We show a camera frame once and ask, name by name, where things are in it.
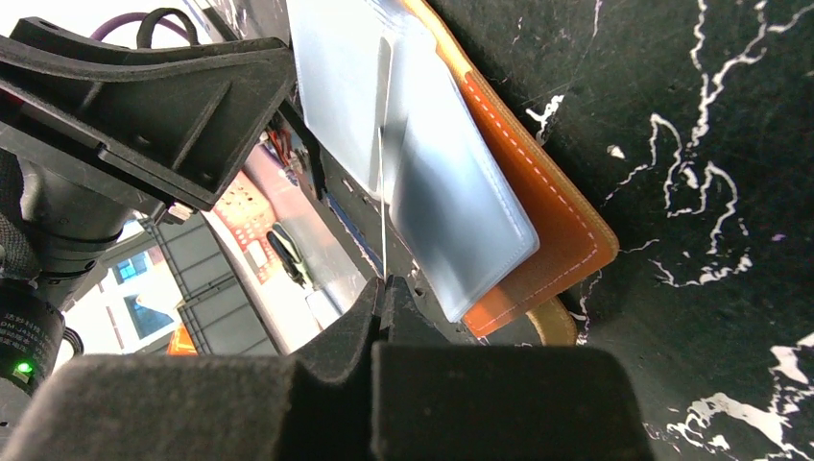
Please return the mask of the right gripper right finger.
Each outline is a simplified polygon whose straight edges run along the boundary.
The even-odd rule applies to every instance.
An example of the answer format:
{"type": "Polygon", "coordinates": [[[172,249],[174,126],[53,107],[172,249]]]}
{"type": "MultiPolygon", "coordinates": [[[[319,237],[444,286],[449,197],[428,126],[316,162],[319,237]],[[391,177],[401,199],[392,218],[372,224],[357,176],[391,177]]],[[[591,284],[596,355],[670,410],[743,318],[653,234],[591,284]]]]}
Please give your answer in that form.
{"type": "Polygon", "coordinates": [[[415,309],[387,279],[384,336],[371,345],[376,460],[651,460],[633,386],[617,359],[584,347],[421,344],[415,309]]]}

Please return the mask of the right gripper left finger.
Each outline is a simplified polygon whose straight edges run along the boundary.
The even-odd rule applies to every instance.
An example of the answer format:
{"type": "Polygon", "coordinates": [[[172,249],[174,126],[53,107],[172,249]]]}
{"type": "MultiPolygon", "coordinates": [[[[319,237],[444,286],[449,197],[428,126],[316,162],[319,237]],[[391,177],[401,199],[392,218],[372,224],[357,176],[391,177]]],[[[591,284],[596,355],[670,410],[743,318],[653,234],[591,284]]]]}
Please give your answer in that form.
{"type": "Polygon", "coordinates": [[[35,392],[5,460],[367,460],[374,307],[285,356],[85,355],[35,392]]]}

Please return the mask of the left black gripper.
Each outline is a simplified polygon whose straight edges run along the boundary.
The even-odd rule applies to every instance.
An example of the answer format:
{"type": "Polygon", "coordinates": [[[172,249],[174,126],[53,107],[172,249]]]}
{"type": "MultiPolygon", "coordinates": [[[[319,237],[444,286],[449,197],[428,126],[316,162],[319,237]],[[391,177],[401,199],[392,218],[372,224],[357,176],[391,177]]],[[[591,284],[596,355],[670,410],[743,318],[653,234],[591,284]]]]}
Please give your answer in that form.
{"type": "Polygon", "coordinates": [[[131,209],[209,211],[295,79],[275,38],[128,49],[25,18],[1,41],[1,147],[131,209]]]}

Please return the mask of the brown leather card holder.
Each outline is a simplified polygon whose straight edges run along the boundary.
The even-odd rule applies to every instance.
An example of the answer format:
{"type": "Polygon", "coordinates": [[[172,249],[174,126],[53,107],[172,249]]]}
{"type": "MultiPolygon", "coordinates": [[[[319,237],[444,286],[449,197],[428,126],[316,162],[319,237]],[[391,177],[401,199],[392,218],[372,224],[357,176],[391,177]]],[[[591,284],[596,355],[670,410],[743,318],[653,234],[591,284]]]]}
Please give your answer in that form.
{"type": "Polygon", "coordinates": [[[612,262],[607,223],[424,1],[292,1],[308,129],[379,202],[445,318],[484,338],[524,317],[572,346],[562,292],[612,262]]]}

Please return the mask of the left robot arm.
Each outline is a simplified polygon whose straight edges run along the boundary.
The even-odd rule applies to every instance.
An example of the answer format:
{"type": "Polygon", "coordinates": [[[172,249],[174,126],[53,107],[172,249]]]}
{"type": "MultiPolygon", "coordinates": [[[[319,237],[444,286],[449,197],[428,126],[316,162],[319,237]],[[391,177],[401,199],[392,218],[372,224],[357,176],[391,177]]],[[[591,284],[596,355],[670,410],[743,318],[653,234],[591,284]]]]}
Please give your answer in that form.
{"type": "Polygon", "coordinates": [[[295,79],[266,37],[135,48],[38,17],[1,40],[1,399],[27,403],[55,366],[62,312],[129,216],[209,211],[295,79]]]}

